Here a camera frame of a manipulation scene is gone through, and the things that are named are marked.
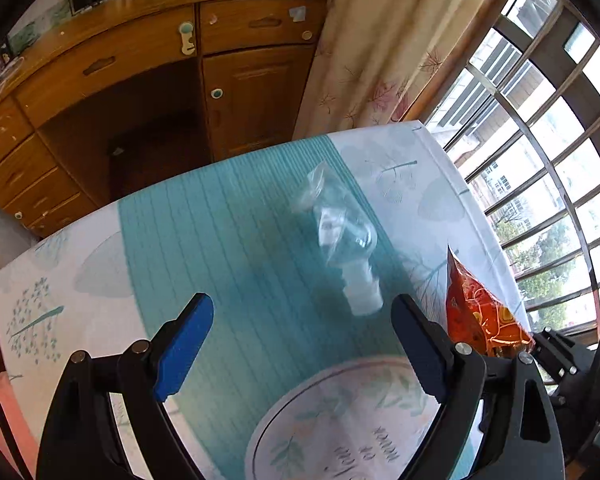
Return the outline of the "red orange snack wrapper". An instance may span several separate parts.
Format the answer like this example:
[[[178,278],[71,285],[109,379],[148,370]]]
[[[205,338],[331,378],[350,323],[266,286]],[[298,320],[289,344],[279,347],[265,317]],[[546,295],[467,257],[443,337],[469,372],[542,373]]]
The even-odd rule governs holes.
[[[448,335],[454,344],[466,342],[483,356],[505,359],[533,349],[532,336],[451,249],[445,309]]]

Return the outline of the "leaf-print teal tablecloth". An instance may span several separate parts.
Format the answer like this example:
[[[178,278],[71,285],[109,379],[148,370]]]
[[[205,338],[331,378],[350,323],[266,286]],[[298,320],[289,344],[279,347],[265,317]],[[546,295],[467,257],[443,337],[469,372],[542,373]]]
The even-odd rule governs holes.
[[[351,312],[341,273],[296,199],[326,164],[373,222],[382,299],[411,295],[444,323],[456,255],[512,311],[524,302],[490,223],[419,122],[316,136],[207,166],[122,198],[0,271],[0,345],[39,436],[70,354],[125,350],[197,292],[210,333],[166,407],[215,479],[393,479],[437,402],[388,309]]]

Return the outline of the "clear crushed plastic bottle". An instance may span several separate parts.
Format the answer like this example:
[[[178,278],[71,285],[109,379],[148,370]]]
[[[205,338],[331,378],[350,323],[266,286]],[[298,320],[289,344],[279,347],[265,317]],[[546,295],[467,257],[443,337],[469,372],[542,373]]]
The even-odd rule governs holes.
[[[379,312],[384,300],[379,278],[370,265],[378,242],[376,228],[327,162],[320,162],[306,175],[294,210],[312,214],[317,245],[325,263],[341,272],[351,313],[367,316]]]

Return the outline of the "metal window grille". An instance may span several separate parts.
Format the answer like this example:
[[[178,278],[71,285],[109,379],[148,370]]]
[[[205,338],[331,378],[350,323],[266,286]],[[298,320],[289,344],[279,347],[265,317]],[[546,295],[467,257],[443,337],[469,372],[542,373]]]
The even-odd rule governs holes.
[[[578,0],[484,0],[414,112],[494,231],[532,328],[600,331],[600,26]]]

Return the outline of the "wooden desk with drawers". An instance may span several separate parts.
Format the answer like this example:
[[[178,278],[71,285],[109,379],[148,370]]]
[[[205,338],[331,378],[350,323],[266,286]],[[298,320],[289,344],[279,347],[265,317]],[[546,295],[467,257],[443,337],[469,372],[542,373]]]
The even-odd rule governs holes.
[[[329,0],[112,0],[0,93],[0,209],[46,237],[118,198],[290,141]]]

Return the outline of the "floral curtain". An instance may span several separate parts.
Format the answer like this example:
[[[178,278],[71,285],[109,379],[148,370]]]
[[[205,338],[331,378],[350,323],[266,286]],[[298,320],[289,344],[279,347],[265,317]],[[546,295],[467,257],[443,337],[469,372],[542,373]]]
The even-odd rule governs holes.
[[[483,0],[330,0],[294,137],[399,120]]]

